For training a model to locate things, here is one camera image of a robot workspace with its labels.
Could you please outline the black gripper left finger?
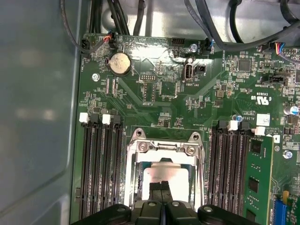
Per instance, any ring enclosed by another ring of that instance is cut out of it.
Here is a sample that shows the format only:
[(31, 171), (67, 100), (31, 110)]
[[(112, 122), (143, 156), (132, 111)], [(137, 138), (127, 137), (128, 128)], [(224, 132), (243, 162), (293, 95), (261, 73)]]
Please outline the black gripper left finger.
[(115, 204), (91, 216), (83, 218), (75, 225), (160, 225), (162, 222), (161, 183), (151, 183), (149, 199), (135, 202), (133, 208)]

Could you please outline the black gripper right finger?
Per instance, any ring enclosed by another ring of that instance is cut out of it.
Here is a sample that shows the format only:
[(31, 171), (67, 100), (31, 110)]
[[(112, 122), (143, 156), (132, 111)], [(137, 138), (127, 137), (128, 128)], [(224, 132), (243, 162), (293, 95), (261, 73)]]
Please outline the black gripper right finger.
[(192, 209), (188, 202), (173, 200), (169, 183), (161, 182), (164, 225), (256, 225), (249, 219), (214, 205)]

